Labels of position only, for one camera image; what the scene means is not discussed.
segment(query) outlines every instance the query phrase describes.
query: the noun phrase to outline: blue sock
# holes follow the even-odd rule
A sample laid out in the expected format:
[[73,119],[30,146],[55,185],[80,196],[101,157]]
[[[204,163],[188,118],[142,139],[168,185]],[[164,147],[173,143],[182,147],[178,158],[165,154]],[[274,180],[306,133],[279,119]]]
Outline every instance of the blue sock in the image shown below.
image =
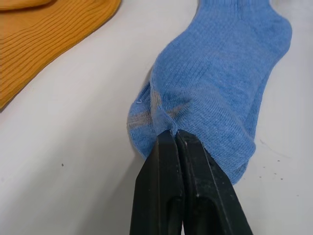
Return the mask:
[[196,135],[231,182],[255,151],[268,76],[288,51],[291,26],[268,0],[200,0],[189,27],[158,56],[131,106],[128,128],[146,158],[157,135]]

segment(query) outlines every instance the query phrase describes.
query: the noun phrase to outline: orange fabric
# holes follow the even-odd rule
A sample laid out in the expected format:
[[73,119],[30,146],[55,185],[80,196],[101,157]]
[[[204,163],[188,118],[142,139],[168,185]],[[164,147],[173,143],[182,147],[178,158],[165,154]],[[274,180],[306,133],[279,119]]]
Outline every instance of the orange fabric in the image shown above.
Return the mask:
[[0,108],[60,54],[99,28],[121,0],[52,0],[0,11]]
[[0,0],[0,11],[40,6],[50,1],[52,0]]

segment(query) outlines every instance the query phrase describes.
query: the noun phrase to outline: orange ribbed garment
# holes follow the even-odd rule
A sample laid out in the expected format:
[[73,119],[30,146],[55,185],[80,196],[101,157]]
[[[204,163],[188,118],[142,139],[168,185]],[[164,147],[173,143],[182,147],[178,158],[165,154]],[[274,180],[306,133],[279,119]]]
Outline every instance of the orange ribbed garment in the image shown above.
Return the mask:
[[0,0],[0,108],[47,64],[107,21],[120,2]]

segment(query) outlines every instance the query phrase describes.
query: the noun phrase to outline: white table surface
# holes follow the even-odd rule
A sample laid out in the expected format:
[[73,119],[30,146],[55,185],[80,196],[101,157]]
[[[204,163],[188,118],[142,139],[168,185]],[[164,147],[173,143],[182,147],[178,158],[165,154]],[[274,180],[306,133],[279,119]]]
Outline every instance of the white table surface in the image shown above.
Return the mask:
[[[235,186],[255,235],[313,229],[313,1],[275,0],[293,28],[271,73],[257,150]],[[125,0],[0,114],[1,235],[126,235],[143,160],[126,118],[197,0]]]

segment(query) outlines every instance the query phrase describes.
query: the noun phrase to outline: white surface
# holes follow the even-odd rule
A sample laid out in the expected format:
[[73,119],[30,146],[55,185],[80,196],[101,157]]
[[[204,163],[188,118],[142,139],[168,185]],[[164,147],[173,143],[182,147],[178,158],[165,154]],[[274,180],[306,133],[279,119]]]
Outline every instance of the white surface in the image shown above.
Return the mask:
[[[313,228],[313,2],[274,1],[291,48],[265,90],[257,151],[235,186],[255,235]],[[0,114],[1,235],[128,234],[143,161],[126,118],[160,51],[197,0],[125,0]]]

